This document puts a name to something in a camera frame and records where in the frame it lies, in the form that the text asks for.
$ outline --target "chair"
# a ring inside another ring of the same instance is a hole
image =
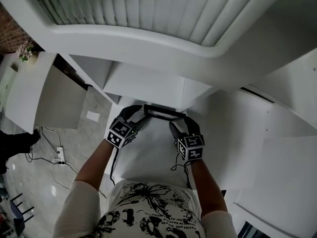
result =
[[[14,223],[16,234],[18,236],[20,236],[22,234],[23,230],[25,229],[25,222],[27,222],[28,220],[30,220],[34,217],[34,215],[32,215],[31,217],[24,220],[23,215],[26,214],[27,212],[31,211],[32,209],[34,209],[34,207],[31,207],[30,209],[26,210],[25,212],[21,212],[19,210],[18,206],[20,204],[22,204],[22,202],[18,203],[17,205],[14,203],[14,200],[19,198],[20,196],[22,196],[22,193],[19,194],[18,196],[16,196],[15,198],[13,198],[12,200],[10,200],[11,210],[12,210],[13,214],[16,216],[16,218],[13,219],[13,223]]]

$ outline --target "brick wall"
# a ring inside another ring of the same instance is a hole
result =
[[[14,53],[25,41],[32,42],[35,51],[43,50],[23,31],[0,3],[0,55]]]

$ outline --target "sleeve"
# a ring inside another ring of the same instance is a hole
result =
[[[83,181],[75,181],[53,228],[52,238],[79,238],[91,234],[100,218],[99,194]]]
[[[206,238],[237,238],[230,213],[214,211],[204,215],[201,223]]]

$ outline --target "graphic print shirt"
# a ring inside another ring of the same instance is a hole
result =
[[[200,221],[191,190],[157,182],[123,180],[107,197],[99,220],[99,195],[89,184],[74,182],[53,238],[236,238],[231,216],[215,211]]]

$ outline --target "gray tile floor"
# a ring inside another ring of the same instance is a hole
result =
[[[75,170],[79,170],[89,158],[98,144],[102,141],[106,129],[111,103],[89,87],[82,109],[80,122],[77,129],[56,129],[60,135],[61,145],[64,147],[65,158]],[[87,111],[100,114],[98,122],[86,118]],[[10,120],[1,117],[1,130],[9,134],[22,133],[23,130]],[[44,135],[54,147],[58,146],[56,133],[43,129]],[[42,137],[33,147],[33,158],[43,157],[52,161],[57,157],[56,152]],[[57,182],[70,187],[76,174],[68,166],[51,165],[43,160],[33,160],[28,163],[24,154],[18,154],[9,159],[7,173],[4,180],[10,197],[23,193],[22,207],[27,209],[34,206],[34,218],[26,223],[25,237],[49,238],[53,225],[61,211],[68,195],[68,190],[56,184],[51,176],[51,171]],[[108,175],[104,175],[101,191],[107,195],[112,189],[112,182]],[[105,199],[100,195],[101,213],[105,212]]]

